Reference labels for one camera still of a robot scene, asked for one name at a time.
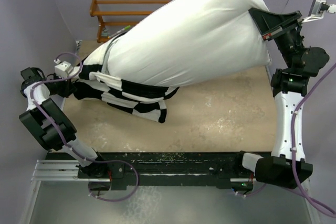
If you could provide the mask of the black white checkered pillowcase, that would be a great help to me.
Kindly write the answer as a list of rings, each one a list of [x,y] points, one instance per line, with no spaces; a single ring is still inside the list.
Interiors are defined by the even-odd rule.
[[[112,46],[125,33],[85,57],[82,71],[74,77],[74,96],[77,100],[97,99],[126,113],[164,123],[167,116],[165,100],[173,97],[178,87],[155,87],[126,81],[109,75],[107,58]]]

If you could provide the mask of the white pillow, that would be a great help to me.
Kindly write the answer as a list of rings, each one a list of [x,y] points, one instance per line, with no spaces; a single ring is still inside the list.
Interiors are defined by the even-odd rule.
[[[180,87],[271,59],[251,8],[263,0],[173,0],[139,22],[111,46],[104,70],[150,86]]]

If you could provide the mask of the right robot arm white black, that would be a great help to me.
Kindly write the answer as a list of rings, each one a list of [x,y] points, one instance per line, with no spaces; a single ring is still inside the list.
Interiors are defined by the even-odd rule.
[[[322,19],[325,10],[319,7],[302,18],[299,11],[275,14],[251,8],[249,14],[263,40],[274,40],[286,65],[272,75],[271,87],[277,107],[276,142],[270,156],[244,153],[234,164],[234,173],[246,177],[254,173],[258,182],[295,189],[309,178],[312,164],[306,162],[302,144],[302,112],[308,98],[308,82],[316,77],[330,57],[320,47],[305,47],[300,34],[302,25]]]

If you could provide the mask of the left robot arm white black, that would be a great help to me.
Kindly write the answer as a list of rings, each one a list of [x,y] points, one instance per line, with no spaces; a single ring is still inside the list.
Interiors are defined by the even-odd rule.
[[[77,139],[75,126],[51,98],[69,97],[75,90],[71,81],[63,81],[56,74],[48,80],[39,68],[26,68],[20,74],[24,79],[21,94],[28,102],[26,112],[19,116],[25,128],[45,150],[63,151],[79,162],[82,172],[104,177],[107,163],[98,152]]]

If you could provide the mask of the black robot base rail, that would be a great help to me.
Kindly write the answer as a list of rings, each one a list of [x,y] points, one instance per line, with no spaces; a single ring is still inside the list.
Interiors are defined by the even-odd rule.
[[[104,165],[97,176],[78,172],[79,178],[92,182],[106,179],[111,189],[128,186],[183,186],[252,191],[252,172],[238,163],[237,152],[145,152],[102,153]]]

